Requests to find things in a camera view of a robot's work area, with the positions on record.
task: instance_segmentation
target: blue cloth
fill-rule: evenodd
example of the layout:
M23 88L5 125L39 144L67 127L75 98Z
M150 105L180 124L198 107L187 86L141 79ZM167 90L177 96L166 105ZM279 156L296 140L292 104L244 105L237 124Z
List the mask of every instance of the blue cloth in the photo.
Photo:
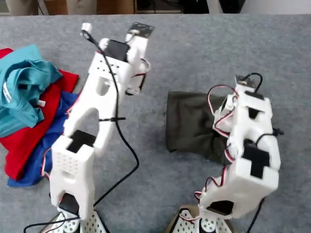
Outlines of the blue cloth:
M63 132L63 125L67 118L66 111L73 105L77 99L77 94L62 91L61 100L55 114L52 125L45 133L43 138L37 144L24 168L24 177L21 180L15 181L11 178L8 180L8 186L26 187L37 183L41 178L41 165L44 152L52 146L57 138ZM49 150L46 154L45 171L50 172L52 169L52 152Z
M0 59L0 137L44 119L39 96L62 74L42 60L36 45L18 49Z

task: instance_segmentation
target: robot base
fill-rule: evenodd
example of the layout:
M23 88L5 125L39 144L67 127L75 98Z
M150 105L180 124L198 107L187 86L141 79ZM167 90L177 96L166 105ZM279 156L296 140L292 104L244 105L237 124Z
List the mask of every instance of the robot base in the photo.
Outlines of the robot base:
M166 233L237 233L227 220L218 218L216 228L212 228L208 219L199 218L190 223L179 216L181 214L185 218L190 219L197 216L198 212L199 210L196 206L181 206Z
M68 213L64 213L64 215L66 218L72 217L72 215ZM53 221L61 221L63 219L64 216L59 214L58 217ZM96 211L93 212L91 218L87 221L67 221L61 227L59 227L61 224L62 223L55 223L51 227L43 229L40 233L106 233L105 227Z

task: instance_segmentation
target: teal shirt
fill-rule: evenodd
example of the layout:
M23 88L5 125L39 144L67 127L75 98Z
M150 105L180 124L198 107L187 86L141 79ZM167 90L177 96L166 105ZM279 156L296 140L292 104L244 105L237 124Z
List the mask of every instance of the teal shirt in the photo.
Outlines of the teal shirt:
M39 96L61 76L51 62L42 59L36 45L0 59L0 137L33 128L43 120Z

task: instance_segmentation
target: pile of clothes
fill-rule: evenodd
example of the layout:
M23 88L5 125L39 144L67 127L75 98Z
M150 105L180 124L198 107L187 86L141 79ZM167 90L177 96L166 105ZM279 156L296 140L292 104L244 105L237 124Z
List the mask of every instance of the pile of clothes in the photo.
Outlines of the pile of clothes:
M8 150L9 186L30 186L48 176L50 148L78 97L72 93L78 78L45 61L35 45L0 50L0 143Z

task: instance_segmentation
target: red cloth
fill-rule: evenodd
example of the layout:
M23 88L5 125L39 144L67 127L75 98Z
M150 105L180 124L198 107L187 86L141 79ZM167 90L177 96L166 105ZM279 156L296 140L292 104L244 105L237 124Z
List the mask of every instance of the red cloth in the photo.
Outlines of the red cloth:
M0 58L12 51L11 49L0 50ZM26 127L7 137L0 138L0 143L9 151L5 157L4 170L14 180L22 178L23 168L28 157L52 124L60 101L61 91L72 92L78 81L79 76L77 74L59 71L63 74L63 77L52 83L40 96L40 100L46 102L45 107L39 106L42 109L44 120L33 128Z

